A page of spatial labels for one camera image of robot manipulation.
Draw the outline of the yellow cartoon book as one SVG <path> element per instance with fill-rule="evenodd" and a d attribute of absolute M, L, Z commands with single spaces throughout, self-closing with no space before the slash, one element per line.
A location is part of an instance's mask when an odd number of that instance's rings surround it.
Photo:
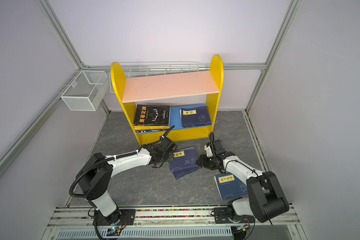
<path fill-rule="evenodd" d="M 167 130 L 169 126 L 133 126 L 135 131 L 154 131 L 154 130 Z"/>

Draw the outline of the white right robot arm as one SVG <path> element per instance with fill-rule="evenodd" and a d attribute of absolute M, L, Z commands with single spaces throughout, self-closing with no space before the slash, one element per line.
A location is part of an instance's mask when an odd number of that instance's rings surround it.
<path fill-rule="evenodd" d="M 273 172 L 262 172 L 224 149 L 220 140 L 210 140 L 204 147 L 206 153 L 199 156 L 197 165 L 222 174 L 231 173 L 242 181 L 248 197 L 240 197 L 228 203 L 228 218 L 234 222 L 243 216 L 254 216 L 264 223 L 289 211 L 289 203 L 277 176 Z"/>

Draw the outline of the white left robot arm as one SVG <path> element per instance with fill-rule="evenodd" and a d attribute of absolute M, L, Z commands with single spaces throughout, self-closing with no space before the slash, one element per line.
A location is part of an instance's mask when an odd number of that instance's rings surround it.
<path fill-rule="evenodd" d="M 93 154 L 81 168 L 69 188 L 72 198 L 83 198 L 95 209 L 95 218 L 101 217 L 108 225 L 117 223 L 121 210 L 111 196 L 108 187 L 111 179 L 127 170 L 153 165 L 160 168 L 169 160 L 177 145 L 167 137 L 144 144 L 137 150 L 121 155 Z"/>

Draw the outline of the black book yellow title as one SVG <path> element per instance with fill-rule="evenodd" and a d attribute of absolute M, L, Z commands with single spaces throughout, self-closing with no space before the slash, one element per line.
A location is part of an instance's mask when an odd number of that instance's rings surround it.
<path fill-rule="evenodd" d="M 134 126 L 169 126 L 171 107 L 137 105 Z"/>

